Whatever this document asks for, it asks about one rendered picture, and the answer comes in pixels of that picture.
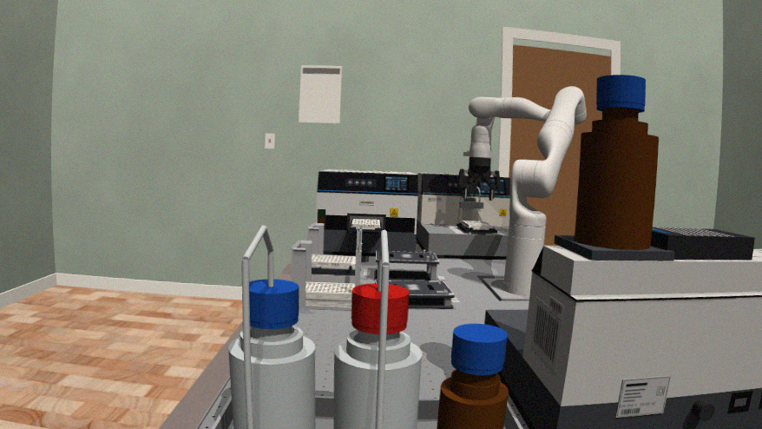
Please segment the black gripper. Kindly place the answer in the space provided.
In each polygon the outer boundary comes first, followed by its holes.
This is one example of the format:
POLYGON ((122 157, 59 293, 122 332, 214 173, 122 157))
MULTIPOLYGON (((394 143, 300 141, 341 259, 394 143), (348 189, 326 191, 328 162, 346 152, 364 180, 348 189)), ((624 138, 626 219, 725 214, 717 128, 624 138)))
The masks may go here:
POLYGON ((464 198, 464 200, 467 200, 467 187, 472 182, 481 182, 481 183, 486 182, 490 187, 489 200, 492 201, 494 199, 495 189, 500 188, 500 174, 499 174, 499 171, 491 171, 490 164, 491 164, 491 158, 470 157, 469 169, 468 170, 465 170, 463 168, 460 169, 457 185, 462 187, 463 189, 462 197, 464 198), (463 176, 466 175, 466 173, 468 173, 469 178, 463 184, 463 176), (492 181, 489 179, 491 175, 495 177, 495 185, 493 185, 492 181))

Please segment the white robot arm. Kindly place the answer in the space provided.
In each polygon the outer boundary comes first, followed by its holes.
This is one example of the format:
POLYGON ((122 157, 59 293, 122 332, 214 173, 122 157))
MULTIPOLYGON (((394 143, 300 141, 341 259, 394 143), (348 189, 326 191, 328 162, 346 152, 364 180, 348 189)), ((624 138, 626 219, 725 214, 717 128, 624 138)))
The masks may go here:
POLYGON ((561 89, 551 110, 521 97, 477 97, 470 102, 469 111, 477 117, 476 126, 471 130, 470 151, 463 152, 463 156, 469 157, 491 158, 495 117, 545 122, 537 144, 546 160, 517 160, 510 174, 509 237, 503 290, 530 295, 531 271, 544 246, 546 215, 532 208, 526 197, 547 198, 552 194, 575 125, 587 118, 585 97, 579 88, 561 89))

